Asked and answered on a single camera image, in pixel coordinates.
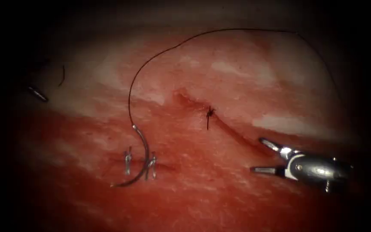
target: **black suture thread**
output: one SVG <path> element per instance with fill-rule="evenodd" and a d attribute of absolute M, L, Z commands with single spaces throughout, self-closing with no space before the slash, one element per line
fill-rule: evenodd
<path fill-rule="evenodd" d="M 136 74 L 134 75 L 134 78 L 131 82 L 131 86 L 130 86 L 130 91 L 128 93 L 128 114 L 129 114 L 129 117 L 130 117 L 130 121 L 131 121 L 131 124 L 134 125 L 134 122 L 133 122 L 133 118 L 132 118 L 132 115 L 131 115 L 131 92 L 132 92 L 132 89 L 133 89 L 133 85 L 134 85 L 134 82 L 138 76 L 138 74 L 140 73 L 140 71 L 150 62 L 152 61 L 154 58 L 158 57 L 159 55 L 162 55 L 170 50 L 173 50 L 177 47 L 180 47 L 181 45 L 183 45 L 184 43 L 194 39 L 194 38 L 197 38 L 197 37 L 200 37 L 202 35 L 205 35 L 205 34 L 210 34 L 210 33 L 215 33 L 215 32 L 221 32 L 221 31 L 266 31 L 266 32 L 278 32 L 278 33 L 289 33 L 289 34 L 295 34 L 297 35 L 300 39 L 302 39 L 303 41 L 306 42 L 306 44 L 320 57 L 320 59 L 322 60 L 324 66 L 326 67 L 326 70 L 328 72 L 328 75 L 330 76 L 330 80 L 331 82 L 333 83 L 333 86 L 335 88 L 335 91 L 337 93 L 337 97 L 338 99 L 340 100 L 343 108 L 345 109 L 345 113 L 347 114 L 348 118 L 351 120 L 351 117 L 350 117 L 350 114 L 348 113 L 348 110 L 346 108 L 346 105 L 340 95 L 340 92 L 339 92 L 339 89 L 338 89 L 338 86 L 334 80 L 334 77 L 330 71 L 330 69 L 328 68 L 328 65 L 326 63 L 326 61 L 323 59 L 323 56 L 317 51 L 317 49 L 315 49 L 310 42 L 308 42 L 303 36 L 301 36 L 298 32 L 296 31 L 288 31 L 288 30 L 275 30 L 275 29 L 259 29 L 259 28 L 224 28 L 224 29 L 218 29 L 218 30 L 212 30 L 212 31 L 206 31 L 206 32 L 202 32 L 202 33 L 199 33 L 199 34 L 196 34 L 182 42 L 180 42 L 179 44 L 173 46 L 173 47 L 170 47 L 168 49 L 165 49 L 157 54 L 155 54 L 154 56 L 152 56 L 150 59 L 148 59 L 146 62 L 144 62 L 144 64 L 138 69 L 138 71 L 136 72 Z"/>
<path fill-rule="evenodd" d="M 62 85 L 62 83 L 64 83 L 64 81 L 65 81 L 65 65 L 62 65 L 62 80 L 58 84 L 58 87 L 60 87 Z"/>
<path fill-rule="evenodd" d="M 211 109 L 211 106 L 208 107 L 208 112 L 207 112 L 207 115 L 206 115 L 206 117 L 207 117 L 207 130 L 208 130 L 208 121 L 209 121 L 209 118 L 211 116 L 213 116 L 213 114 L 214 114 L 214 109 Z"/>

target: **pale tissue surface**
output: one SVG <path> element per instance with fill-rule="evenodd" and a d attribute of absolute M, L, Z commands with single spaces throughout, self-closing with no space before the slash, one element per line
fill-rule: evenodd
<path fill-rule="evenodd" d="M 248 73 L 242 73 L 242 72 L 238 71 L 232 65 L 227 64 L 227 63 L 222 62 L 222 61 L 213 62 L 211 64 L 211 68 L 214 69 L 214 70 L 217 70 L 217 71 L 224 72 L 224 73 L 236 74 L 236 75 L 241 76 L 241 77 L 250 77 L 251 76 Z"/>
<path fill-rule="evenodd" d="M 328 141 L 352 142 L 350 134 L 339 133 L 337 130 L 329 129 L 320 125 L 308 124 L 297 117 L 275 117 L 264 115 L 261 119 L 253 119 L 251 124 L 256 127 L 270 129 L 285 134 L 304 135 Z"/>

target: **metal clip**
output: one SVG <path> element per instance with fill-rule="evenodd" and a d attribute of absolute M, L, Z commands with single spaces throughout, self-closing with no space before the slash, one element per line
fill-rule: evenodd
<path fill-rule="evenodd" d="M 130 163 L 133 159 L 131 154 L 131 146 L 128 148 L 128 152 L 124 151 L 124 158 L 125 158 L 125 174 L 130 175 Z"/>
<path fill-rule="evenodd" d="M 155 171 L 155 166 L 157 163 L 157 157 L 155 156 L 155 152 L 151 152 L 152 158 L 148 162 L 147 170 L 146 170 L 146 176 L 145 179 L 148 180 L 148 171 L 150 168 L 152 168 L 152 178 L 155 179 L 157 177 L 157 173 Z"/>

